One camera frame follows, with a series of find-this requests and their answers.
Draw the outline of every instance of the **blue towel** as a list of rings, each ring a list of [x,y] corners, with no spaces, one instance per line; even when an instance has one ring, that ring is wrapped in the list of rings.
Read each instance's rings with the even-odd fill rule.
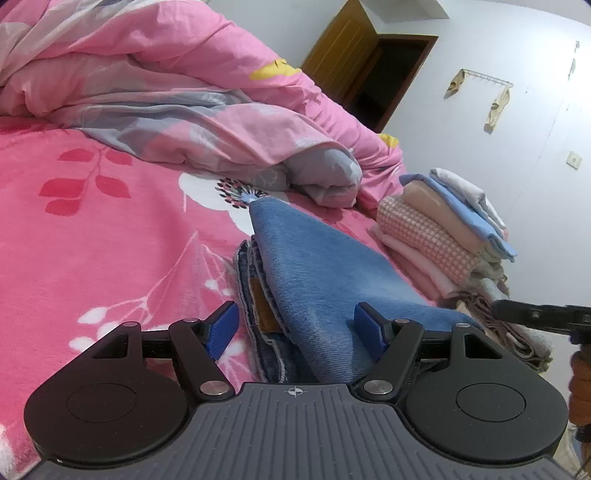
[[[280,200],[258,199],[250,214],[277,321],[320,382],[353,383],[373,366],[353,329],[360,301],[428,330],[474,325],[455,310],[426,305],[382,255]]]
[[[433,180],[431,177],[426,177],[418,173],[400,175],[399,181],[402,185],[412,182],[413,180],[422,180],[431,189],[435,190],[443,200],[456,212],[462,222],[464,222],[478,237],[485,241],[490,241],[491,245],[499,252],[502,258],[507,258],[512,262],[515,261],[517,252],[515,249],[505,242],[494,227],[482,218],[475,210],[458,199],[452,192],[445,188],[440,183]]]

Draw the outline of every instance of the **pink bedsheet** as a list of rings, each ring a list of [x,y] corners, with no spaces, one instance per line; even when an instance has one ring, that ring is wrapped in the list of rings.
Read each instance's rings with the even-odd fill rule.
[[[265,194],[211,173],[137,160],[39,120],[0,118],[0,473],[38,457],[31,392],[124,320],[161,329],[238,300],[232,258]],[[371,248],[374,222],[278,194]],[[243,325],[219,365],[257,380]]]

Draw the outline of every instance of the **wooden door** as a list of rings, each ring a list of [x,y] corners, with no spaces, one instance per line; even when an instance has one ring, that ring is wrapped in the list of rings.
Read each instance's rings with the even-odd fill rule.
[[[301,69],[340,103],[377,45],[378,34],[359,0],[348,0]]]

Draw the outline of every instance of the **electrical outlet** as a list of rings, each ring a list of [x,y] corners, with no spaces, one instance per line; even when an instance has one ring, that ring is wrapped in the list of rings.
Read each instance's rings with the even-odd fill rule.
[[[580,155],[577,155],[575,152],[569,153],[569,157],[566,159],[566,163],[573,167],[575,170],[579,169],[582,161],[583,158]]]

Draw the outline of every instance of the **crosshair symbol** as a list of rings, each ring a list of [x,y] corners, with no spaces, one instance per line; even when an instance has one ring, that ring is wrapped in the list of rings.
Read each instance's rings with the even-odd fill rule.
[[[302,390],[300,387],[291,387],[289,390],[286,390],[292,397],[297,397],[298,395],[302,395],[302,393],[306,393],[305,390]]]

